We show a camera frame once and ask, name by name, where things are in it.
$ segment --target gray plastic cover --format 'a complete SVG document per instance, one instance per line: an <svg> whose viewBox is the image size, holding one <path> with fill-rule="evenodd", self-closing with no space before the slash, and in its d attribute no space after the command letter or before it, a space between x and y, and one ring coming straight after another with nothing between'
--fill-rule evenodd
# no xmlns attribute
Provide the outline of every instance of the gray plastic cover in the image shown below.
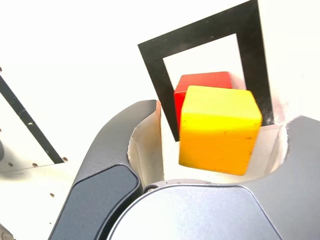
<svg viewBox="0 0 320 240"><path fill-rule="evenodd" d="M173 185L137 199L108 240L319 239L320 122L288 124L283 165L241 185Z"/></svg>
<svg viewBox="0 0 320 240"><path fill-rule="evenodd" d="M143 194L127 150L135 127L155 110L155 100L137 102L100 130L83 160L50 240L106 239L120 214Z"/></svg>

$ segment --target red cube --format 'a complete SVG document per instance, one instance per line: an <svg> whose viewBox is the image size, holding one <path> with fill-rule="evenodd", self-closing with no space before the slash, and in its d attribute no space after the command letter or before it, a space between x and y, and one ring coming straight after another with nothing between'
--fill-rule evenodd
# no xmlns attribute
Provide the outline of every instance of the red cube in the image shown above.
<svg viewBox="0 0 320 240"><path fill-rule="evenodd" d="M191 85L232 89L231 78L227 71L182 75L173 94L178 129L180 129L181 108L187 89Z"/></svg>

